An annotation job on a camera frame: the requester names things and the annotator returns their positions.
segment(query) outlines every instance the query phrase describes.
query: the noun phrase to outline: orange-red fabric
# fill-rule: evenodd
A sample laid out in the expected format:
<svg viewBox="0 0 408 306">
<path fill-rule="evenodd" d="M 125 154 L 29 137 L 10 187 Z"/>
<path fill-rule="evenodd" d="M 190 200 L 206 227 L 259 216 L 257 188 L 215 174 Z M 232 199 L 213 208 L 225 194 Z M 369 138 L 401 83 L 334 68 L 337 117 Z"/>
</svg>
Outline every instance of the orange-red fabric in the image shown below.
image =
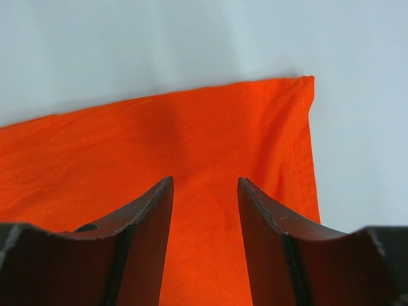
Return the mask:
<svg viewBox="0 0 408 306">
<path fill-rule="evenodd" d="M 0 129 L 0 221 L 73 230 L 173 175 L 161 305 L 252 305 L 237 178 L 319 221 L 304 76 L 132 99 Z"/>
</svg>

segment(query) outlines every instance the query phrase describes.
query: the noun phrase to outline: white surface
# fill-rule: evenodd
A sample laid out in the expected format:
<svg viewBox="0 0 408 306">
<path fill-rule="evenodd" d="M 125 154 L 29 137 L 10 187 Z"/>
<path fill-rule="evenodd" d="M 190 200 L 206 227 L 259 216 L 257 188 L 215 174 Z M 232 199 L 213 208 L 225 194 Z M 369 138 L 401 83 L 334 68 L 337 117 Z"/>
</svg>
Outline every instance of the white surface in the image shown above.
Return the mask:
<svg viewBox="0 0 408 306">
<path fill-rule="evenodd" d="M 407 224 L 407 13 L 406 0 L 2 0 L 0 124 L 315 75 L 323 223 Z"/>
</svg>

